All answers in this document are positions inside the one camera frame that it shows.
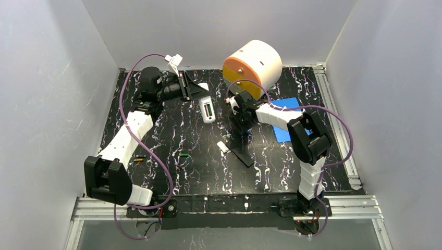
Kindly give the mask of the white remote control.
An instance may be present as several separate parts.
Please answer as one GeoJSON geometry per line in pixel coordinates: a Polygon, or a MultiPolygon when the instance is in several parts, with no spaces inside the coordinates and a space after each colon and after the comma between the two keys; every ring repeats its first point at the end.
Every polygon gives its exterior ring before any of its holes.
{"type": "Polygon", "coordinates": [[[202,87],[208,92],[208,95],[198,99],[200,111],[202,114],[204,123],[212,123],[215,121],[214,107],[210,96],[207,83],[199,83],[198,86],[202,87]]]}

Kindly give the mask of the white battery cover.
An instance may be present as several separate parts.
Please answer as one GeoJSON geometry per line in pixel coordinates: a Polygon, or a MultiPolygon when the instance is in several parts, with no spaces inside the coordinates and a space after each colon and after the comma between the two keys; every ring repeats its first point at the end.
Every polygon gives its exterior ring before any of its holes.
{"type": "Polygon", "coordinates": [[[227,147],[227,145],[223,142],[223,141],[219,141],[216,144],[218,146],[218,148],[220,149],[220,151],[225,154],[227,152],[230,151],[230,149],[227,147]]]}

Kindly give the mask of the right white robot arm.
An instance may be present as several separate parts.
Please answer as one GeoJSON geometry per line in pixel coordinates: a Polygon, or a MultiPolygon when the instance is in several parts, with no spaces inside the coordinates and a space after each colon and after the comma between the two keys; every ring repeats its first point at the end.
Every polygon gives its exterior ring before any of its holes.
{"type": "Polygon", "coordinates": [[[321,181],[333,139],[316,111],[293,111],[254,99],[248,91],[225,99],[233,127],[245,134],[257,123],[269,124],[289,133],[300,161],[300,184],[295,209],[316,211],[322,199],[321,181]]]}

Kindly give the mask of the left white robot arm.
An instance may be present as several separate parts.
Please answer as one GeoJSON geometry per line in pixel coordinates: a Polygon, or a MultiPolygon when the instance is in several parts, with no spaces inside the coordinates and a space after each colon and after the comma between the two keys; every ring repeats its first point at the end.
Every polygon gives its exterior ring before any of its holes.
{"type": "Polygon", "coordinates": [[[154,127],[164,102],[197,100],[206,123],[214,121],[207,83],[195,83],[185,71],[164,76],[157,67],[146,67],[139,74],[133,110],[111,142],[84,161],[87,196],[117,205],[153,207],[153,191],[132,183],[128,163],[140,141],[154,127]]]}

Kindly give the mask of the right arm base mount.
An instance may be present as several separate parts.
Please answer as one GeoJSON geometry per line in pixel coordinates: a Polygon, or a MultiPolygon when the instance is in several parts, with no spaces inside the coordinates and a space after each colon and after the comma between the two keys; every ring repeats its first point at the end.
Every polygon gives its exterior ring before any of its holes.
{"type": "Polygon", "coordinates": [[[312,238],[324,230],[320,226],[320,219],[328,219],[332,216],[330,202],[327,198],[319,196],[307,200],[303,196],[294,198],[281,198],[271,205],[271,210],[283,218],[294,219],[294,227],[299,235],[312,238]]]}

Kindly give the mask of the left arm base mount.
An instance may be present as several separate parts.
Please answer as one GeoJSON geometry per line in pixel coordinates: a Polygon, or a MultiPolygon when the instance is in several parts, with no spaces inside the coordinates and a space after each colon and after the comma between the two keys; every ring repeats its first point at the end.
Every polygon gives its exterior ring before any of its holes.
{"type": "Polygon", "coordinates": [[[136,221],[137,237],[148,239],[162,229],[163,222],[166,219],[172,219],[177,216],[178,203],[176,199],[171,199],[168,203],[156,209],[136,209],[128,207],[126,217],[136,221]]]}

